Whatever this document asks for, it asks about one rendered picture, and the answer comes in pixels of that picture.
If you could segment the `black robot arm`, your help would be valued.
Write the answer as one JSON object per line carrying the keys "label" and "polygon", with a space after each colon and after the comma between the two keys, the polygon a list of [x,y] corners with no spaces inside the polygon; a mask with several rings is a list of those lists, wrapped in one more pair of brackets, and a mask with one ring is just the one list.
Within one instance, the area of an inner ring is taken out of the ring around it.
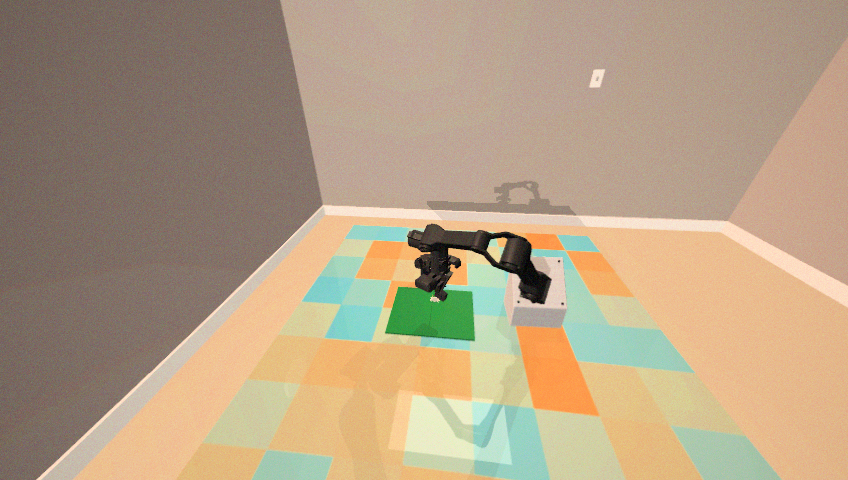
{"label": "black robot arm", "polygon": [[[552,279],[535,269],[530,260],[531,243],[524,237],[506,231],[450,231],[437,224],[428,224],[424,232],[409,231],[407,237],[408,246],[417,248],[422,253],[430,252],[415,259],[414,265],[418,269],[425,268],[430,273],[431,261],[428,256],[445,258],[448,256],[448,248],[473,251],[483,255],[493,267],[517,274],[520,278],[520,297],[529,299],[532,303],[545,304]],[[499,263],[487,252],[490,240],[496,238],[507,239]]]}

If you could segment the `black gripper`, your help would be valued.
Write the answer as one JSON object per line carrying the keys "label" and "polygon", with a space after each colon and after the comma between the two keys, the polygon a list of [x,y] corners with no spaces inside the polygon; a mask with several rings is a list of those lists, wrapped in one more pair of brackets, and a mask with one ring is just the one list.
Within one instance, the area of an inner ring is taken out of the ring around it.
{"label": "black gripper", "polygon": [[458,269],[461,266],[461,260],[449,254],[445,258],[434,258],[429,255],[428,259],[431,261],[431,273],[418,277],[415,280],[415,286],[428,293],[434,290],[436,294],[439,294],[453,275],[450,265],[455,265],[454,268]]}

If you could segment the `green circuit board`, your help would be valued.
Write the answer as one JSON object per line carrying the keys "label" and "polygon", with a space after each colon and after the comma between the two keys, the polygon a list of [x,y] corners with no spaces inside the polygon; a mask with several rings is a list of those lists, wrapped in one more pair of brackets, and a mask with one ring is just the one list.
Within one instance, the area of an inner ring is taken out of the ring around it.
{"label": "green circuit board", "polygon": [[398,286],[385,333],[475,341],[472,291],[444,291]]}

